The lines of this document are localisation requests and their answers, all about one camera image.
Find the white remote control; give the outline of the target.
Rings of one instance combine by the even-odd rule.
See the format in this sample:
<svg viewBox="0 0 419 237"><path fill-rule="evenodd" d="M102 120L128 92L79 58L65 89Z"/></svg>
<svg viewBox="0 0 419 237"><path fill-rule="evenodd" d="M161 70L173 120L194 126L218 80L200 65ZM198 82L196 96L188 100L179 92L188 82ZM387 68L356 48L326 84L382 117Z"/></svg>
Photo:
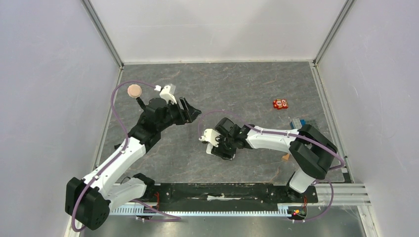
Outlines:
<svg viewBox="0 0 419 237"><path fill-rule="evenodd" d="M208 143L206 148L206 153L211 155L212 154L213 145Z"/></svg>

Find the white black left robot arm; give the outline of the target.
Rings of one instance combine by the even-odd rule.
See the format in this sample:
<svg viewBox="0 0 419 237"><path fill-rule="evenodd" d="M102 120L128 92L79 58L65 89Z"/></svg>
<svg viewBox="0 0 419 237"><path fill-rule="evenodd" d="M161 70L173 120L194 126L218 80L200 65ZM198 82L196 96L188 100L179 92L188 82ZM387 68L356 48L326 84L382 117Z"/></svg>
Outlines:
<svg viewBox="0 0 419 237"><path fill-rule="evenodd" d="M114 186L118 178L138 159L146 155L161 139L161 133L172 125L192 123L202 112L180 97L177 103L152 98L145 104L137 98L143 112L125 140L94 171L82 179L73 177L66 186L65 212L91 230L98 229L111 211L140 198L150 201L155 188L142 174L126 184Z"/></svg>

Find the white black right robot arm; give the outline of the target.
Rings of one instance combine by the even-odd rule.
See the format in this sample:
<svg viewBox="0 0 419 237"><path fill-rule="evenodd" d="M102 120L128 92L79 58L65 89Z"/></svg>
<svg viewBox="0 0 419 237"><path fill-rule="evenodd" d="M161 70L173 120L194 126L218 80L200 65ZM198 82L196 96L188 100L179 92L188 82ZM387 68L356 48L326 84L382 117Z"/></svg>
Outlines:
<svg viewBox="0 0 419 237"><path fill-rule="evenodd" d="M207 143L208 154L225 160L233 160L239 149L269 149L292 155L299 168L285 188L291 201L299 201L314 181L325 179L337 156L337 147L309 124L278 130L253 124L240 127L223 118L215 128L205 129L199 140Z"/></svg>

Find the blue grey toy brick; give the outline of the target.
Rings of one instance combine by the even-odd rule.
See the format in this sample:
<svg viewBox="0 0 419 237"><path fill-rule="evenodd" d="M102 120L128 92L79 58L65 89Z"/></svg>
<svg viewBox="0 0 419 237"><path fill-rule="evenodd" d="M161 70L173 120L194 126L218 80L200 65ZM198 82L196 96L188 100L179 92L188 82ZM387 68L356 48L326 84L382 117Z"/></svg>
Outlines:
<svg viewBox="0 0 419 237"><path fill-rule="evenodd" d="M304 119L300 119L300 118L294 118L290 122L291 129L300 129L304 125L306 125L306 121Z"/></svg>

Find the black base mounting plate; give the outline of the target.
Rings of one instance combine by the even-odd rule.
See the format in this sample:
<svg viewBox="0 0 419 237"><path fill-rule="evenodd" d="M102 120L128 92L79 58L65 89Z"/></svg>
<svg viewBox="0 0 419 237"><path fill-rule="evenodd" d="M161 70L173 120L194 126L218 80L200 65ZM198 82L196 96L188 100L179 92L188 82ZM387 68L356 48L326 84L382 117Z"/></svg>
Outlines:
<svg viewBox="0 0 419 237"><path fill-rule="evenodd" d="M275 211L278 204L318 203L315 187L298 194L274 183L160 183L139 198L160 211Z"/></svg>

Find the grey studded baseplate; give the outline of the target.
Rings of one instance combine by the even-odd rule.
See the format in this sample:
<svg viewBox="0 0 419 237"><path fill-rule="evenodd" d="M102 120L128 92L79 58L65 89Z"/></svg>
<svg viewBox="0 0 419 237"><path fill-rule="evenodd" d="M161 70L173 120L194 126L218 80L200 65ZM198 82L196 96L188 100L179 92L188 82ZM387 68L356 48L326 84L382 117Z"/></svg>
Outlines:
<svg viewBox="0 0 419 237"><path fill-rule="evenodd" d="M305 120L305 124L309 124L311 126L317 126L317 122L314 119Z"/></svg>

